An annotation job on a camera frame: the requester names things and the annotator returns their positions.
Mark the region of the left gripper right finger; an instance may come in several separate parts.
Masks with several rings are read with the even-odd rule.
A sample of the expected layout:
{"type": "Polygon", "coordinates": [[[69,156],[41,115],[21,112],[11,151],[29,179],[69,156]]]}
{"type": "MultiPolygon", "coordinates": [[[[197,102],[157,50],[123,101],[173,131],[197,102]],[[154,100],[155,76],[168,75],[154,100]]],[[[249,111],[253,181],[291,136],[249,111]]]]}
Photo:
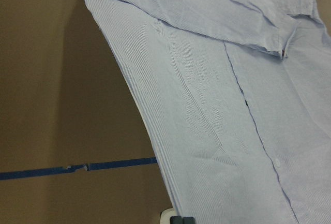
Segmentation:
{"type": "Polygon", "coordinates": [[[183,224],[195,224],[194,217],[183,217],[183,224]]]}

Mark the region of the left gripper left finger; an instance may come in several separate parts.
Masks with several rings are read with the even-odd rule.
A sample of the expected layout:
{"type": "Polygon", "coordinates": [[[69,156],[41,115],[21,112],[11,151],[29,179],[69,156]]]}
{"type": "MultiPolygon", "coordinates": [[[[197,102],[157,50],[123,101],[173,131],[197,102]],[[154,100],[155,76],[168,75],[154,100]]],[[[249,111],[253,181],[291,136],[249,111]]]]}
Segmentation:
{"type": "Polygon", "coordinates": [[[183,218],[181,216],[171,216],[170,224],[183,224],[183,218]]]}

